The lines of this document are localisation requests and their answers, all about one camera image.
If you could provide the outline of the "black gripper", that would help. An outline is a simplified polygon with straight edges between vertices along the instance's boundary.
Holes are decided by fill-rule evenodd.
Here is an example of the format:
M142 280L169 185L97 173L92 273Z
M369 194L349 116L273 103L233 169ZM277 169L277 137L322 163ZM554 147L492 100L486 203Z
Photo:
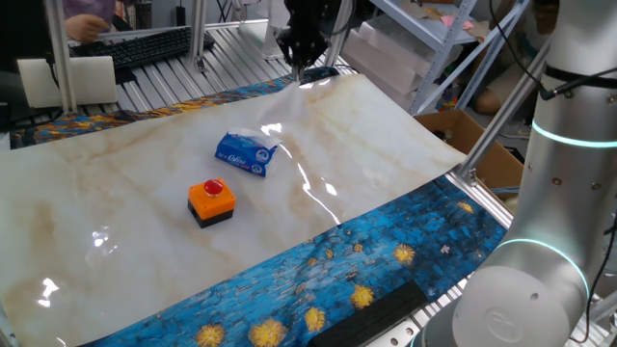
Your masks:
M291 66L292 77L303 78L310 67L329 46L333 20L340 2L336 0L284 0L289 13L287 26L278 33L278 46L285 62ZM297 66L293 61L298 53Z

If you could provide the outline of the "bystander hand at keyboard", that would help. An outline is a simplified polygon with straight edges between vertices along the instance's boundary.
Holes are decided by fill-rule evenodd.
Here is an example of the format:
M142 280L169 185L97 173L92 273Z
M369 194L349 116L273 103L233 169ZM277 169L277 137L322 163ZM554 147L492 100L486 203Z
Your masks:
M99 34L110 28L101 17L94 14L79 14L65 20L67 35L83 43L94 42Z

